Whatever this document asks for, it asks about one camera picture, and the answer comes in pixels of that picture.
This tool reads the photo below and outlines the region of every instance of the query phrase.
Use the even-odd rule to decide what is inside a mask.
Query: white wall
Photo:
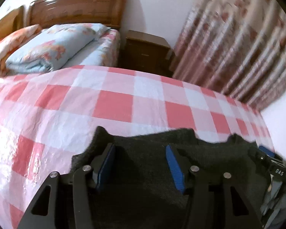
[[[262,111],[275,151],[286,159],[286,92]]]
[[[21,5],[28,8],[35,0],[5,0],[0,19]],[[122,38],[127,30],[163,37],[173,47],[194,0],[127,0],[122,19]]]

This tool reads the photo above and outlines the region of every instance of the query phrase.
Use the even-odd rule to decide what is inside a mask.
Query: floral curtain
[[[286,90],[286,14],[276,0],[200,0],[175,55],[174,78],[262,110]]]

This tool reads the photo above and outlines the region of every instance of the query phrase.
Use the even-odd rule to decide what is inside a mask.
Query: bed sheet
[[[88,43],[69,59],[62,68],[74,65],[115,67],[117,66],[119,49],[120,33],[118,30],[110,29],[98,41]]]
[[[69,172],[99,125],[121,136],[187,127],[208,142],[237,133],[273,150],[258,111],[179,80],[89,65],[0,78],[3,229],[17,228],[51,171]]]

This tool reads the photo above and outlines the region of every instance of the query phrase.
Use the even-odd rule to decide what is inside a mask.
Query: wooden nightstand
[[[123,52],[122,68],[162,76],[170,76],[169,61],[165,59],[170,46],[161,37],[129,30]]]

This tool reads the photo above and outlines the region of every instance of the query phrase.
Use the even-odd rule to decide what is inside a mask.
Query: bed frame
[[[126,0],[36,0],[30,4],[27,26],[39,24],[102,23],[113,29],[121,27]]]

